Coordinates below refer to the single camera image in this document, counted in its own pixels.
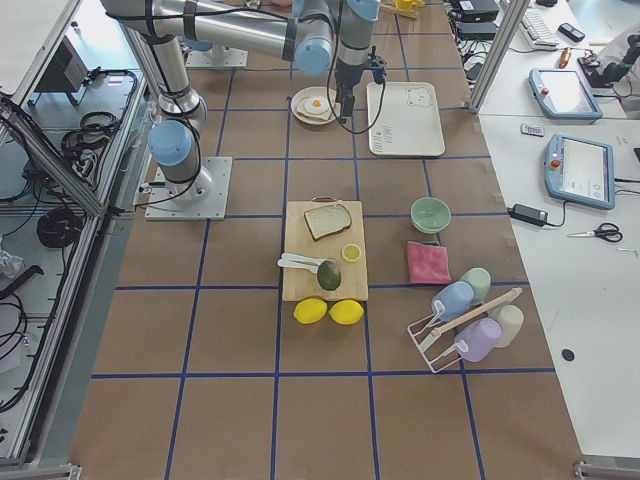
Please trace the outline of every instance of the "tablet screen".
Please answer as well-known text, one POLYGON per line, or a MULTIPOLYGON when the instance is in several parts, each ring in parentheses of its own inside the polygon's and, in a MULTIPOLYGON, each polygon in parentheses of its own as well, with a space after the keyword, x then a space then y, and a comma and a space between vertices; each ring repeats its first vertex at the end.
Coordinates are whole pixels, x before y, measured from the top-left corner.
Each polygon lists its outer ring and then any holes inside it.
POLYGON ((540 71, 543 85, 549 89, 545 102, 557 113, 593 112, 593 106, 580 82, 580 77, 573 71, 540 71))
POLYGON ((606 149, 565 139, 561 188, 581 197, 608 201, 606 149))

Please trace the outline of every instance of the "white plate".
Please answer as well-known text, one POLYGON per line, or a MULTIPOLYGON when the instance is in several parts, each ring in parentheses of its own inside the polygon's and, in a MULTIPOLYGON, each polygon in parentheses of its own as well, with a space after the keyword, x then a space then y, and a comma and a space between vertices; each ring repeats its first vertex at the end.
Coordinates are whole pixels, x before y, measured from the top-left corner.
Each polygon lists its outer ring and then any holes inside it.
MULTIPOLYGON (((367 85, 369 124, 378 113, 382 86, 367 85)), ((382 111, 369 130, 374 155, 437 157, 444 153, 440 112, 433 85, 387 82, 382 111)))
MULTIPOLYGON (((327 123, 333 122, 335 120, 333 114, 331 114, 331 116, 329 117, 329 120, 313 120, 311 118, 307 118, 298 113, 297 111, 298 103, 300 103, 300 101, 305 98, 315 97, 315 96, 327 98, 327 88, 326 87, 307 87, 303 90, 300 90, 298 93, 296 93, 291 99, 291 112, 293 113, 293 116, 296 117, 301 122, 308 123, 309 125, 326 125, 327 123)), ((336 91, 331 88, 329 89, 329 98, 330 99, 336 98, 336 91)), ((336 112, 336 115, 340 115, 340 104, 334 103, 333 100, 331 100, 331 103, 333 104, 333 110, 336 112)))

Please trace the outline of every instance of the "keyboard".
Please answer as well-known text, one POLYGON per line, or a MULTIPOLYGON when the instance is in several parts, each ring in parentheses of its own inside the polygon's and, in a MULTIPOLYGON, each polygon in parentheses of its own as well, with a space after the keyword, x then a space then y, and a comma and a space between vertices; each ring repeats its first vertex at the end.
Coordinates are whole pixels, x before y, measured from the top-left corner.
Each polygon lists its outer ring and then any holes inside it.
POLYGON ((533 50, 558 50, 560 42, 544 23, 542 14, 527 8, 520 22, 520 31, 533 50))

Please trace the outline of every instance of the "scissors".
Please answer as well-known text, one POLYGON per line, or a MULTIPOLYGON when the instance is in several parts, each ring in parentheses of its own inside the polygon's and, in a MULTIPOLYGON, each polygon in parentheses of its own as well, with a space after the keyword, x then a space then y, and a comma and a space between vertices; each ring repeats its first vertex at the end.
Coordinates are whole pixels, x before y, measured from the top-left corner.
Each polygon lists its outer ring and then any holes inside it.
POLYGON ((574 238, 588 238, 588 237, 597 237, 601 238, 605 242, 609 243, 618 243, 622 240, 622 232, 620 228, 615 223, 601 223, 598 225, 598 228, 595 230, 590 230, 588 232, 579 232, 579 233, 571 233, 567 235, 567 237, 574 238))

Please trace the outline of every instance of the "yellow lemon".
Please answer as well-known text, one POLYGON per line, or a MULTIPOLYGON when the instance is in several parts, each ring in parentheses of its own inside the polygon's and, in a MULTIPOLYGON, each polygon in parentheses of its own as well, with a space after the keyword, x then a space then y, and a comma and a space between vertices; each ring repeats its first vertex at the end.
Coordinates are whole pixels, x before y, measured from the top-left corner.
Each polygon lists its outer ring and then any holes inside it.
POLYGON ((342 258, 344 258, 347 262, 353 263, 357 262, 360 259, 360 255, 362 255, 362 250, 355 243, 347 243, 344 247, 342 247, 342 258))
POLYGON ((293 316, 304 325, 315 323, 327 313, 327 302, 319 298, 306 298, 296 305, 293 316))
POLYGON ((331 307, 329 315, 340 325, 353 325, 364 315, 364 308, 355 300, 342 300, 331 307))

